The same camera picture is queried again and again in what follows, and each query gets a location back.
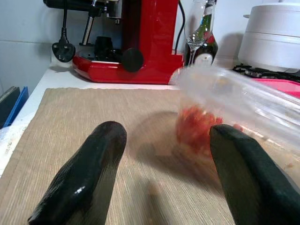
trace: tomato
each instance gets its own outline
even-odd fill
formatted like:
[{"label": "tomato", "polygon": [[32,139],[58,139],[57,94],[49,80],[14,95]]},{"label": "tomato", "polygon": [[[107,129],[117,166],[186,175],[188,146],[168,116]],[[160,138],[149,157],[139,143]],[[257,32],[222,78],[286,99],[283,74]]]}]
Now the tomato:
[{"label": "tomato", "polygon": [[177,140],[187,144],[195,154],[210,152],[210,128],[222,123],[221,117],[215,117],[199,106],[186,108],[181,111],[177,120]]}]

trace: black knob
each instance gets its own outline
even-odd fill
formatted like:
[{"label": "black knob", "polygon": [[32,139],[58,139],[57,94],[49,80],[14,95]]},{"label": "black knob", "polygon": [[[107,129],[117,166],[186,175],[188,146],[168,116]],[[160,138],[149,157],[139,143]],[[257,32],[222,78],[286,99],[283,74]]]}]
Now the black knob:
[{"label": "black knob", "polygon": [[129,48],[123,52],[121,63],[126,71],[134,73],[142,68],[144,57],[140,50]]}]

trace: clear plastic bag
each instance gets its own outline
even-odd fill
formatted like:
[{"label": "clear plastic bag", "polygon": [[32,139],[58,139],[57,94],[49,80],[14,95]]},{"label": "clear plastic bag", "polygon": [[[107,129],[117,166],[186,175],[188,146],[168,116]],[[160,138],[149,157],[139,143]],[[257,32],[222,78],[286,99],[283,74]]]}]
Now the clear plastic bag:
[{"label": "clear plastic bag", "polygon": [[179,84],[183,93],[176,123],[179,155],[194,171],[218,179],[209,131],[224,123],[255,138],[300,186],[299,99],[217,67],[181,69]]}]

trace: red mixer base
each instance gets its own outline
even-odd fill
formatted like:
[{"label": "red mixer base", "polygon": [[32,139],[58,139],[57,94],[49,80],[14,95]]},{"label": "red mixer base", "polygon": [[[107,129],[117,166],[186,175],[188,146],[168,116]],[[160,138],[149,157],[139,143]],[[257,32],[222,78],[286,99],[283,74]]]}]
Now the red mixer base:
[{"label": "red mixer base", "polygon": [[136,73],[124,70],[119,63],[91,61],[78,54],[73,58],[73,68],[79,75],[99,83],[168,84],[172,73],[182,66],[182,55],[170,55],[159,62],[148,61]]}]

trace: wine glass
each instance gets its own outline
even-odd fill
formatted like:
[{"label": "wine glass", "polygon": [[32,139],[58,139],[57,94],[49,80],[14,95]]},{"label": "wine glass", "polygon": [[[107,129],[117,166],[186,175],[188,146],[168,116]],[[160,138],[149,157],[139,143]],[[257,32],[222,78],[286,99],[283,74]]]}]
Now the wine glass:
[{"label": "wine glass", "polygon": [[194,62],[195,52],[210,38],[214,20],[215,0],[193,0],[184,27],[186,42],[190,48],[188,67]]}]

